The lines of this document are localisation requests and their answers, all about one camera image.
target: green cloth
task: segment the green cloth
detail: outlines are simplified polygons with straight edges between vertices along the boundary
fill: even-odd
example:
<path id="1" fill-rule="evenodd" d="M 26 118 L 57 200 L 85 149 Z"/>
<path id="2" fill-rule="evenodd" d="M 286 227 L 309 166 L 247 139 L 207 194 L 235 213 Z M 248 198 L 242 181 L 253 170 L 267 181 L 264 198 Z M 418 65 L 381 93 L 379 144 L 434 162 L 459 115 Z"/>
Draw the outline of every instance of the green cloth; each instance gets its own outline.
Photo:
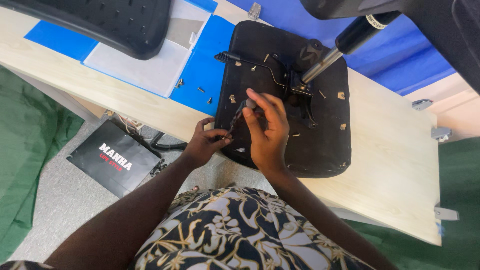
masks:
<path id="1" fill-rule="evenodd" d="M 0 66 L 0 263 L 32 229 L 43 166 L 83 122 Z"/>
<path id="2" fill-rule="evenodd" d="M 400 269 L 480 269 L 480 138 L 439 146 L 441 207 L 459 221 L 443 221 L 442 247 L 393 229 L 347 221 Z"/>

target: light wood tabletop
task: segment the light wood tabletop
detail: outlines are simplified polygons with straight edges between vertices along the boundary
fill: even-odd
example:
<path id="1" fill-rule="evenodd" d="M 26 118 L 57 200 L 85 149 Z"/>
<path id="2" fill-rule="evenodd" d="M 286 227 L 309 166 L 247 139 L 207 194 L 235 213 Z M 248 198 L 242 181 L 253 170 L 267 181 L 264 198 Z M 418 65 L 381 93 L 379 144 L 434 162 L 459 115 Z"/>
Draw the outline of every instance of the light wood tabletop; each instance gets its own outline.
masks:
<path id="1" fill-rule="evenodd" d="M 247 13 L 227 2 L 215 15 L 233 24 Z M 0 8 L 0 64 L 188 142 L 208 115 L 161 98 L 24 39 L 38 19 Z M 351 166 L 326 179 L 301 179 L 324 202 L 441 245 L 433 208 L 440 201 L 436 116 L 348 70 Z"/>

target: grey carpet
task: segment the grey carpet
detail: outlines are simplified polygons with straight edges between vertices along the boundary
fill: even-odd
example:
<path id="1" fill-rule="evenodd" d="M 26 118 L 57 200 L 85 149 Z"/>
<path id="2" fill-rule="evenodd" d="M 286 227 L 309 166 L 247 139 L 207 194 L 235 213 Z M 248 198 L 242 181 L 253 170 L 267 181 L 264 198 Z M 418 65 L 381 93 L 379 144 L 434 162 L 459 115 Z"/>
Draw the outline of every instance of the grey carpet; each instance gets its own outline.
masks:
<path id="1" fill-rule="evenodd" d="M 106 119 L 108 117 L 104 116 L 101 123 Z M 113 117 L 112 120 L 119 122 L 117 117 Z M 38 187 L 33 229 L 10 260 L 45 261 L 70 234 L 118 200 L 107 189 L 66 160 L 66 157 L 99 126 L 100 123 L 96 126 L 84 123 L 77 136 L 43 169 Z M 142 129 L 142 135 L 145 138 L 152 138 L 157 132 L 149 127 Z M 175 144 L 181 141 L 165 135 L 160 142 Z M 165 153 L 163 158 L 167 164 L 170 164 L 180 154 L 179 152 Z M 142 184 L 148 180 L 150 180 L 149 176 L 142 181 Z M 195 170 L 187 178 L 179 193 L 188 191 L 196 185 L 200 189 L 218 189 L 229 185 L 249 186 L 275 194 L 272 186 L 261 173 L 228 160 L 218 166 L 215 166 L 214 162 L 209 162 Z"/>

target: black and white floral fabric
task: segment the black and white floral fabric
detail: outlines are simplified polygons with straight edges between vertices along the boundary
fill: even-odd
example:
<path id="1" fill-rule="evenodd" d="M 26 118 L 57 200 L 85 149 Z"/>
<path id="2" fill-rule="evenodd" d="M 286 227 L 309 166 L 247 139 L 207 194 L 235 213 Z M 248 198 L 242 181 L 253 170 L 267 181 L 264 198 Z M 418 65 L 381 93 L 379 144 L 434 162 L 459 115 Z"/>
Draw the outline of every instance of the black and white floral fabric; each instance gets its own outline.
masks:
<path id="1" fill-rule="evenodd" d="M 370 269 L 284 201 L 261 190 L 187 192 L 168 213 L 129 269 Z"/>

